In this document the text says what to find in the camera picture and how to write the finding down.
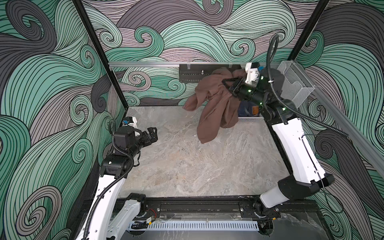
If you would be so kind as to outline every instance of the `wave pattern wallpaper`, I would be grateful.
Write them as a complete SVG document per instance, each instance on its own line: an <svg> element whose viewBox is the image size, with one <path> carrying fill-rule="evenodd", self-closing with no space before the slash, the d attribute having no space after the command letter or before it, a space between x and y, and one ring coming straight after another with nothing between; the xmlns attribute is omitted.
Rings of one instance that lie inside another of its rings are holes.
<svg viewBox="0 0 384 240"><path fill-rule="evenodd" d="M384 155L384 2L356 1L324 11L297 60ZM338 124L311 95L300 110ZM310 197L335 239L384 239L384 180L353 142L305 121L312 149L335 183Z"/></svg>
<svg viewBox="0 0 384 240"><path fill-rule="evenodd" d="M286 60L317 1L83 0L109 61L265 61L269 40L283 35L275 60ZM114 68L130 106L183 105L197 83L178 68Z"/></svg>
<svg viewBox="0 0 384 240"><path fill-rule="evenodd" d="M71 0L0 1L0 239L69 239L124 108Z"/></svg>

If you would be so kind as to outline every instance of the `marble table surface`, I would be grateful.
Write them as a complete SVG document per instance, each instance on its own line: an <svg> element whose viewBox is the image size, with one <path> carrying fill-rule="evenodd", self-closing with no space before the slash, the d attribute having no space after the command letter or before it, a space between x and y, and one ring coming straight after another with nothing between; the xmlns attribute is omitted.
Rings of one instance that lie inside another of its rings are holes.
<svg viewBox="0 0 384 240"><path fill-rule="evenodd" d="M142 149L140 166L129 173L119 197L261 194L289 175L264 121L220 128L213 141L201 144L196 127L202 110L129 108L127 116L137 118L140 130L157 127L159 140Z"/></svg>

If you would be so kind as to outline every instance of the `brown towel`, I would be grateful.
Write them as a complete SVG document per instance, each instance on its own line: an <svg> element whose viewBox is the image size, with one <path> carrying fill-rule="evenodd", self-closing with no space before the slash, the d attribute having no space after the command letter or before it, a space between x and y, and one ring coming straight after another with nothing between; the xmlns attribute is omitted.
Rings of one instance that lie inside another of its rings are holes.
<svg viewBox="0 0 384 240"><path fill-rule="evenodd" d="M189 97L184 104L185 110L194 111L205 100L209 100L201 113L197 126L197 137L201 143L215 139L220 127L230 128L237 123L237 109L240 100L232 96L223 85L222 80L244 75L244 69L235 70L233 74L226 68L217 69L199 82L195 88L195 94Z"/></svg>

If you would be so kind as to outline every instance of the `black cable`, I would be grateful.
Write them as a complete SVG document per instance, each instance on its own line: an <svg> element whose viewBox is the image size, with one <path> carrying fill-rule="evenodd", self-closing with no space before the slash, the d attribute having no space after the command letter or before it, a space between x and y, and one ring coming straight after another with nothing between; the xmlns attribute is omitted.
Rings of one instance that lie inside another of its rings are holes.
<svg viewBox="0 0 384 240"><path fill-rule="evenodd" d="M116 183L118 183L121 179L125 178L128 173L132 170L133 168L133 157L131 155L128 156L130 161L129 161L129 166L128 166L128 169L127 171L123 174L123 175L120 175L120 177L118 177L115 181L111 182L98 196L97 196L97 199L96 201L94 202L94 204L92 205L92 208L90 209L89 211L89 215L88 215L88 218L87 218L87 221L85 223L85 227L84 227L84 235L83 235L83 239L82 240L86 240L87 239L87 236L89 234L89 226L91 225L91 220L92 220L92 216L96 210L96 207L97 205L99 204L100 200L104 197L104 194L113 186L115 185Z"/></svg>
<svg viewBox="0 0 384 240"><path fill-rule="evenodd" d="M109 124L108 124L108 131L111 135L113 135L113 132L114 130L116 129L116 122L115 120L110 120Z"/></svg>
<svg viewBox="0 0 384 240"><path fill-rule="evenodd" d="M127 171L124 173L124 174L122 174L122 175L120 175L120 177L118 177L115 181L113 181L113 182L111 182L98 196L97 196L97 199L96 199L96 201L94 202L94 204L92 205L92 208L90 209L90 211L89 211L89 215L88 215L88 218L87 218L87 221L86 221L86 223L85 223L85 227L84 227L84 235L83 235L83 239L82 240L86 240L87 239L87 236L88 236L88 234L89 234L89 226L91 225L91 221L92 221L92 217L93 217L93 214L94 214L94 212L95 212L95 210L96 210L96 207L97 207L97 205L99 204L99 202L100 202L100 200L104 197L104 194L113 186L113 185L115 185L116 183L118 183L121 179L123 179L123 178L125 178L125 177L127 177L127 175L128 175L128 173L132 170L132 168L133 168L133 163L134 163L134 160L133 160L133 157L130 155L130 154L128 154L128 153L126 153L126 152L124 152L124 151L122 151L122 150L120 150L119 148L118 148L118 146L116 145L116 143L115 143L115 138L114 138L114 134L113 134L113 132L114 132L114 130L115 130L115 127L116 127L116 123L115 123L115 121L114 120L111 120L110 122L109 122L109 125L108 125L108 131L112 134L112 145L114 146L114 148L117 150L117 151L119 151L119 152L122 152L123 154L125 154L128 158L129 158L129 166L128 166L128 169L127 169Z"/></svg>
<svg viewBox="0 0 384 240"><path fill-rule="evenodd" d="M303 134L301 138L303 138L304 136L345 137L345 136L322 135L322 134Z"/></svg>
<svg viewBox="0 0 384 240"><path fill-rule="evenodd" d="M280 98L280 96L277 94L277 92L276 92L276 90L275 90L275 86L274 86L274 84L273 84L274 81L273 81L272 74L271 74L271 61L272 61L272 58L273 58L273 56L274 56L274 53L275 53L276 50L277 50L278 43L279 43L279 38L280 38L280 36L279 36L278 34L276 34L276 35L274 35L274 36L272 37L272 39L271 39L271 43L270 43L270 45L269 45L269 47L268 47L268 51L267 51L267 55L266 55L266 70L267 70L267 74L268 74L268 78L269 78L269 81L268 81L268 82L269 82L269 84L270 84L270 87L271 87L271 90L272 90L272 94L274 95L274 97L277 99L277 101L278 101L282 106L288 108L288 109L291 110L293 113L295 113L297 116L302 117L302 118L305 118L305 119L308 119L308 120L310 120L310 121L312 121L312 122L317 123L317 124L320 125L320 126L326 127L326 128L328 128L328 129L330 129L330 130L333 130L333 131L339 133L340 135L343 135L343 136L347 137L347 136L348 136L347 133L345 133L345 132L343 132L343 131L341 131L341 130L335 128L335 127L332 127L332 126L330 126L330 125L328 125L328 124L325 124L325 123L323 123L323 122L320 122L320 121L318 121L318 120L316 120L316 119L314 119L314 118L312 118L312 117L309 117L309 116L307 116L307 115L304 115L304 114L302 114L302 113L300 113L300 112L294 110L294 109L291 108L289 105L287 105L287 104Z"/></svg>
<svg viewBox="0 0 384 240"><path fill-rule="evenodd" d="M141 156L141 151L139 151L139 156L137 158L137 164L133 165L134 167L137 167L138 165L140 165L140 162L139 162L140 156Z"/></svg>
<svg viewBox="0 0 384 240"><path fill-rule="evenodd" d="M128 152L122 150L121 148L119 148L119 146L116 145L116 142L115 142L115 137L114 137L114 132L115 132L115 127L116 127L116 123L114 120L111 120L109 122L109 127L108 127L108 131L112 134L112 146L113 148L118 151L119 153L121 154L124 154L125 156L127 157L131 157L131 154L129 154ZM134 167L137 167L138 165L140 165L140 162L139 162L139 159L140 159L140 155L141 155L141 151L139 151L139 157L137 158L137 164L136 165L133 165Z"/></svg>
<svg viewBox="0 0 384 240"><path fill-rule="evenodd" d="M307 149L307 146L305 146L305 143L304 143L304 140L303 140L303 136L301 137L301 141L303 142L303 145L304 145L304 147L305 147L305 150L307 151L307 154L308 154L309 158L311 159L311 162L312 162L314 168L316 169L316 173L317 173L317 175L318 175L319 178L320 178L321 185L322 185L322 187L323 187L323 193L324 193L325 201L326 201L328 207L331 209L332 212L334 212L334 213L336 213L336 214L340 214L340 213L342 213L342 212L344 211L344 205L342 204L342 202L340 202L340 201L336 198L336 199L337 199L337 202L341 205L341 211L340 211L340 212L336 212L336 211L333 210L333 208L332 208L331 205L329 204L329 201L328 201L328 198L327 198L327 194L326 194L326 192L325 192L325 187L324 187L323 179L320 177L319 171L317 170L317 167L316 167L316 165L314 164L314 162L313 162L313 160L312 160L312 157L311 157L311 155L310 155L310 153L309 153L309 151L308 151L308 149Z"/></svg>
<svg viewBox="0 0 384 240"><path fill-rule="evenodd" d="M140 230L140 229L145 229L149 226L149 224L147 224L147 222L139 222L139 221L135 221L134 224L132 224L131 228L133 230Z"/></svg>

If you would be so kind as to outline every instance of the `black metal frame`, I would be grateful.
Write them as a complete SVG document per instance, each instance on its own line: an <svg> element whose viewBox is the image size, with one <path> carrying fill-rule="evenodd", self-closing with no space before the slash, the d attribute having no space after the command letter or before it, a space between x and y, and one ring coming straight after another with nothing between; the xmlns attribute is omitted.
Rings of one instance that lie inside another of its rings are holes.
<svg viewBox="0 0 384 240"><path fill-rule="evenodd" d="M147 214L145 219L157 215L158 218L166 220L169 218L176 219L177 214L209 214L209 213L222 213L231 214L232 216L243 217L246 211L242 204L250 204L252 201L257 199L257 195L251 196L217 196L217 197L151 197L146 198L145 202L147 207ZM123 208L126 198L120 198L116 200L115 207L113 209L112 217ZM79 223L79 230L82 227L85 218L91 208L92 200L84 201L81 211L77 217ZM327 234L330 240L333 240L333 235L317 205L313 200L290 200L278 205L276 211L278 215L281 213L295 215L296 213L315 213L319 220L322 228ZM252 220L258 221L259 223L264 222L262 218L252 218Z"/></svg>
<svg viewBox="0 0 384 240"><path fill-rule="evenodd" d="M127 111L128 110L128 103L125 100L123 92L121 91L121 88L119 86L119 82L116 78L115 73L113 73L113 71L109 68L108 58L105 55L103 48L101 47L99 39L97 38L96 32L95 32L95 30L91 24L91 20L89 19L87 12L85 11L85 8L84 8L82 1L81 0L72 0L72 2L73 2L74 6L77 10L77 13L80 16L81 21L83 22L85 30L87 30L87 32L88 32L89 38L91 39L93 46L95 47L95 50L100 57L101 63L103 64L105 71L107 72L107 75L108 75L110 81L112 82L112 85L114 86L116 93L119 96L119 99L120 99L124 109Z"/></svg>
<svg viewBox="0 0 384 240"><path fill-rule="evenodd" d="M113 71L109 68L108 65L108 59L105 55L105 52L103 51L103 48L97 38L96 32L91 24L91 21L86 13L86 10L84 8L84 5L81 0L72 0L74 3L74 6L83 22L83 25L85 29L87 30L87 33L95 47L95 50L97 54L100 57L100 60L117 92L117 95L119 96L120 101L122 102L125 112L124 115L126 115L128 111L128 104L125 100L125 97L123 95L123 92L119 86L119 82L113 73ZM309 18L304 31L300 35L297 43L295 44L294 48L292 49L292 52L290 53L288 60L294 60L299 52L301 51L302 47L306 43L307 39L311 35L314 27L317 24L317 21L319 20L321 14L323 13L325 7L327 6L329 0L320 0ZM266 123L272 138L280 152L280 155L287 167L287 170L289 174L292 174L292 167L288 160L288 157L285 153L285 150L283 146L281 145L281 142L279 138L277 137L276 133L273 131L272 127ZM156 213L152 213L152 211L149 211L150 215L158 214L161 217L170 218L172 216L175 216L175 214L179 213L186 213L186 214L193 214L193 213L199 213L199 214L209 214L209 213L228 213L228 214L237 214L240 217L250 217L253 220L260 221L263 220L262 218L255 217L253 213L251 213L250 209L247 209L247 207L250 207L256 199L258 199L259 196L217 196L217 197L167 197L167 198L146 198L147 202L147 209L151 208ZM114 208L114 214L119 212L119 210L124 205L126 199L117 199L115 208ZM79 222L79 226L81 227L83 225L83 222L85 221L85 217L91 207L92 200L86 200L83 203L82 210L80 211L77 221ZM328 225L326 224L326 221L315 201L312 200L296 200L296 201L287 201L284 202L282 205L278 206L280 213L292 213L292 212L316 212L318 215L321 225L326 231L326 234L329 239L334 239Z"/></svg>
<svg viewBox="0 0 384 240"><path fill-rule="evenodd" d="M297 40L295 46L293 47L291 54L288 57L288 61L295 60L299 55L304 44L307 42L307 39L312 34L313 29L315 28L317 22L319 21L320 16L322 15L324 9L327 7L329 0L320 0L316 8L313 10L311 17L308 19L307 24L303 32L301 33L299 39Z"/></svg>

